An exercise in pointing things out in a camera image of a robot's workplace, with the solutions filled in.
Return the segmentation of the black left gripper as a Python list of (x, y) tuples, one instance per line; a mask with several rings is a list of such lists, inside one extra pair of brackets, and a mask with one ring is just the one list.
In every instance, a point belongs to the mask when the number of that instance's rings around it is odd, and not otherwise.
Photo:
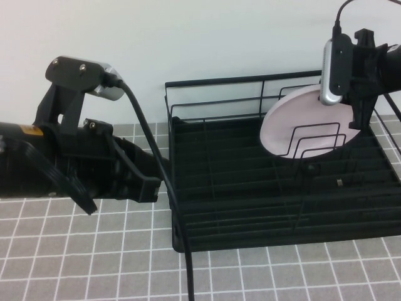
[[(153, 154), (113, 135), (113, 126), (87, 119), (86, 124), (65, 130), (55, 125), (56, 168), (75, 190), (81, 201), (90, 199), (129, 199), (137, 203), (155, 203), (162, 173)], [(115, 150), (121, 147), (134, 166), (144, 175), (128, 174)]]

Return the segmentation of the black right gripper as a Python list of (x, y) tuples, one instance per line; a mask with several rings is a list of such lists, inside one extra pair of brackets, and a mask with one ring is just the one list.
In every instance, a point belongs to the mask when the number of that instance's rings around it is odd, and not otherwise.
[(353, 48), (351, 91), (348, 96), (353, 111), (349, 128), (366, 130), (375, 107), (375, 97), (386, 92), (380, 64), (387, 54), (388, 44), (375, 47), (375, 33), (363, 28), (355, 32), (357, 45)]

